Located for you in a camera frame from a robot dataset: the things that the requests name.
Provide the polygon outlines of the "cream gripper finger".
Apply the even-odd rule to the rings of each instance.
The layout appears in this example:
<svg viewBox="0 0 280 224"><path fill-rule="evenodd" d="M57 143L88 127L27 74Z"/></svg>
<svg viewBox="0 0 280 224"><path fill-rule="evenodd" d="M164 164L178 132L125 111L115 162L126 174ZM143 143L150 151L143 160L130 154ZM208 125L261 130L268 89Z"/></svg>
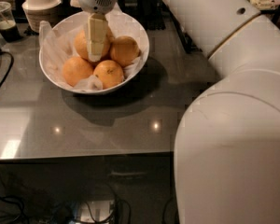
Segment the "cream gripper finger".
<svg viewBox="0 0 280 224"><path fill-rule="evenodd" d="M107 28L108 21L104 14L92 13L88 16L84 31L88 57L92 62L97 62L102 57Z"/></svg>

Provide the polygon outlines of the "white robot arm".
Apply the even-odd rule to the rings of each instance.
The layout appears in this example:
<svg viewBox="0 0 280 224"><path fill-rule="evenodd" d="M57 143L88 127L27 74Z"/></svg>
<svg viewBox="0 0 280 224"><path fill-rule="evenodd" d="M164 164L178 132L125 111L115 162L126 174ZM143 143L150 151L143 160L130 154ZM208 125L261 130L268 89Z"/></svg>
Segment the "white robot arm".
<svg viewBox="0 0 280 224"><path fill-rule="evenodd" d="M280 224L280 30L247 0L162 0L221 80L175 137L180 224Z"/></svg>

